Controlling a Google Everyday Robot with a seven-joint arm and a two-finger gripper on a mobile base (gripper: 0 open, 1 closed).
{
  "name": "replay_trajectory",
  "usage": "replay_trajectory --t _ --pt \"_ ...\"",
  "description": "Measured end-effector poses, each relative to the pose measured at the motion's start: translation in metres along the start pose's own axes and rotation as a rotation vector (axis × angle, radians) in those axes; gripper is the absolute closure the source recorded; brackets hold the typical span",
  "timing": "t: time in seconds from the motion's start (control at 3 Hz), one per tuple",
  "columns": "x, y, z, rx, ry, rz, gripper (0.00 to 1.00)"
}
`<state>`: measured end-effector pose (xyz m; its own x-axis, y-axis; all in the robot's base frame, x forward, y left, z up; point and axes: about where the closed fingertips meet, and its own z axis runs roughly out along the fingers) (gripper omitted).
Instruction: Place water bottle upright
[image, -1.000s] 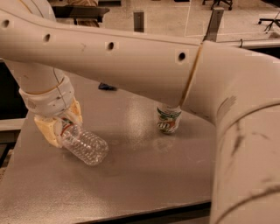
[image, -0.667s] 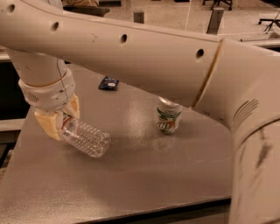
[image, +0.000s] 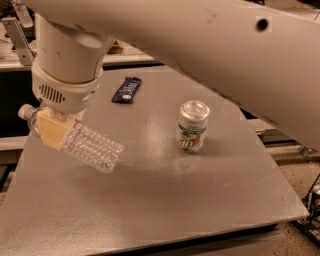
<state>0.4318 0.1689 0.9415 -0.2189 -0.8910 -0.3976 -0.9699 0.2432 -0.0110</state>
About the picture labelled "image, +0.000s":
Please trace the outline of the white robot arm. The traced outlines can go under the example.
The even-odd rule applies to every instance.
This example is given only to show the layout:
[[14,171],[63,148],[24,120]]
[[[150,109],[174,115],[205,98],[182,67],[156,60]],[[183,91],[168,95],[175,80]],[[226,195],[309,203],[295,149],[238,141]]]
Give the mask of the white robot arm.
[[25,0],[38,14],[40,79],[81,87],[124,41],[320,147],[320,24],[243,0]]

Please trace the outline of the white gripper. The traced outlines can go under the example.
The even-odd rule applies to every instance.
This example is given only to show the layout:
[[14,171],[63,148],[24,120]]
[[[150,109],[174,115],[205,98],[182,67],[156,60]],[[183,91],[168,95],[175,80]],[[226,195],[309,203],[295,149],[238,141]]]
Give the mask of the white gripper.
[[[99,72],[98,77],[92,81],[73,84],[50,76],[38,63],[33,64],[31,71],[34,96],[43,105],[62,114],[78,114],[88,108],[95,98],[102,74]],[[36,120],[43,144],[60,151],[75,119],[68,116],[65,120],[60,120],[54,113],[41,110]]]

